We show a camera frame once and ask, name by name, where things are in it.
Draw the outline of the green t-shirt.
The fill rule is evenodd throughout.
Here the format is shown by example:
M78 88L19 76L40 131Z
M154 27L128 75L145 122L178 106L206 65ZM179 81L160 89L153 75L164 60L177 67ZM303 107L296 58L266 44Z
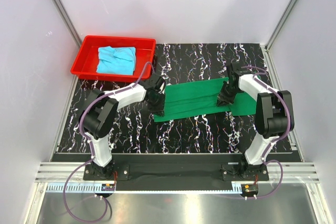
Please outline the green t-shirt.
M217 106L217 96L228 78L186 82L166 86L164 116L154 116L154 121L190 118L204 114L231 112L233 116L254 115L256 101L246 93L236 95L234 104Z

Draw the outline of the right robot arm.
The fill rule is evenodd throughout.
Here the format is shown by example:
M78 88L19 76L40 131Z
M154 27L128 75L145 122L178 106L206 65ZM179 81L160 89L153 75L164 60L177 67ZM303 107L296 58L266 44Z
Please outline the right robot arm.
M278 141L287 137L295 124L291 93L267 85L258 77L265 71L258 68L260 72L253 73L252 68L230 63L228 80L223 82L216 102L217 106L233 105L239 94L247 94L256 102L257 133L234 169L236 175L244 180L263 173L267 155Z

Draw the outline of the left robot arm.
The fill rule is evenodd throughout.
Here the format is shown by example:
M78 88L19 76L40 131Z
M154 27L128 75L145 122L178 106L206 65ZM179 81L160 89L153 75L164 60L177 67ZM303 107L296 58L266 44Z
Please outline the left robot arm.
M150 113L164 115L166 82L159 74L149 79L137 80L120 89L102 92L98 89L89 94L80 119L80 134L86 138L91 150L91 161L86 165L85 180L115 179L118 169L109 150L109 133L117 112L134 103L146 102Z

